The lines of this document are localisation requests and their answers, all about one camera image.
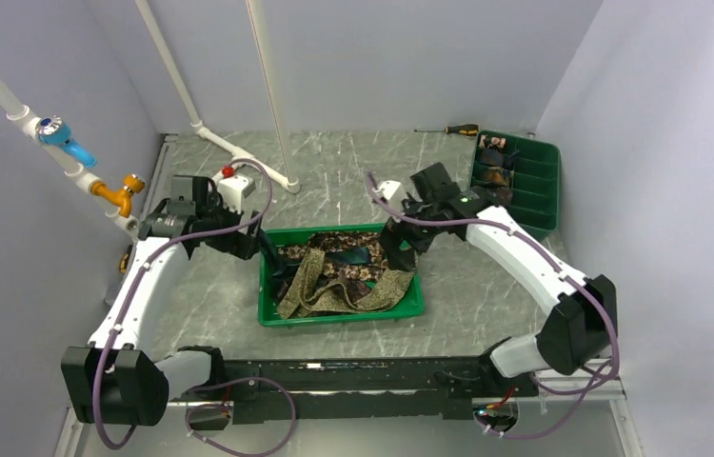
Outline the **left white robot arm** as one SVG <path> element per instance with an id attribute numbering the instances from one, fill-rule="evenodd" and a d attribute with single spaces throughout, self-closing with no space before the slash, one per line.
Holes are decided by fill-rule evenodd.
<path id="1" fill-rule="evenodd" d="M 175 175 L 170 194 L 141 223 L 128 274 L 102 325 L 86 345 L 69 347 L 61 370 L 76 418 L 86 424 L 151 427 L 169 401 L 193 390 L 212 400 L 227 386 L 222 352 L 189 346 L 159 362 L 150 359 L 155 328 L 193 252 L 207 245 L 248 260 L 265 235 L 243 216 L 252 178 Z"/>

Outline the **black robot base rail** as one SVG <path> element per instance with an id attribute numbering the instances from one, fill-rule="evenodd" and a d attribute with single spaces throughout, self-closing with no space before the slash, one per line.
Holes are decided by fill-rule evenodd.
<path id="1" fill-rule="evenodd" d="M 439 416 L 470 420 L 475 408 L 519 398 L 538 389 L 529 375 L 508 379 L 479 356 L 227 360 L 227 381 L 182 395 L 189 402 L 224 401 L 236 425 L 287 419 Z"/>

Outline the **green tray of ties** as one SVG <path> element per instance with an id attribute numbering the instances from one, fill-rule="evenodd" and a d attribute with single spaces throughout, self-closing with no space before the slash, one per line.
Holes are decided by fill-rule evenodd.
<path id="1" fill-rule="evenodd" d="M 263 234 L 266 234 L 277 248 L 305 243 L 312 234 L 321 231 L 370 231 L 381 232 L 382 224 L 362 224 L 339 227 L 317 227 L 317 228 L 281 228 L 270 229 Z M 271 277 L 271 268 L 268 266 L 265 258 L 262 255 L 261 271 L 260 271 L 260 295 L 258 307 L 258 320 L 264 327 L 292 327 L 303 324 L 330 324 L 330 323 L 345 323 L 359 322 L 369 320 L 382 319 L 403 319 L 414 316 L 419 316 L 424 313 L 425 305 L 421 285 L 418 275 L 414 273 L 413 280 L 405 294 L 404 298 L 394 308 L 383 312 L 369 312 L 365 314 L 340 314 L 340 313 L 321 313 L 313 314 L 308 317 L 283 319 L 277 313 L 277 307 L 282 297 L 288 290 L 288 286 L 295 276 L 300 263 L 289 263 L 287 265 L 286 275 L 281 279 Z M 329 280 L 322 276 L 318 281 L 319 285 L 323 285 Z M 365 282 L 368 286 L 373 286 L 375 282 Z"/>

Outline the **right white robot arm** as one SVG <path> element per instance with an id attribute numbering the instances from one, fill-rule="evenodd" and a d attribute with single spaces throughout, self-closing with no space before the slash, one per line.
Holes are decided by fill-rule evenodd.
<path id="1" fill-rule="evenodd" d="M 620 368 L 616 289 L 604 275 L 590 277 L 562 261 L 494 204 L 489 188 L 461 189 L 442 163 L 412 175 L 417 194 L 397 181 L 377 183 L 366 174 L 367 193 L 389 218 L 380 241 L 390 268 L 412 271 L 419 255 L 442 233 L 456 236 L 503 267 L 545 315 L 543 326 L 496 344 L 478 369 L 483 391 L 500 395 L 515 377 L 552 369 L 570 375 L 602 351 L 611 351 L 610 375 Z"/>

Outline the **olive gold patterned tie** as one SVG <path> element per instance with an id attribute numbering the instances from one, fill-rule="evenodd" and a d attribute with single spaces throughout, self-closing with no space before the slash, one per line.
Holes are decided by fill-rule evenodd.
<path id="1" fill-rule="evenodd" d="M 412 271 L 382 268 L 371 287 L 362 280 L 348 278 L 344 273 L 319 285 L 325 261 L 322 250 L 312 248 L 307 251 L 277 307 L 281 318 L 388 311 L 404 298 L 414 277 Z"/>

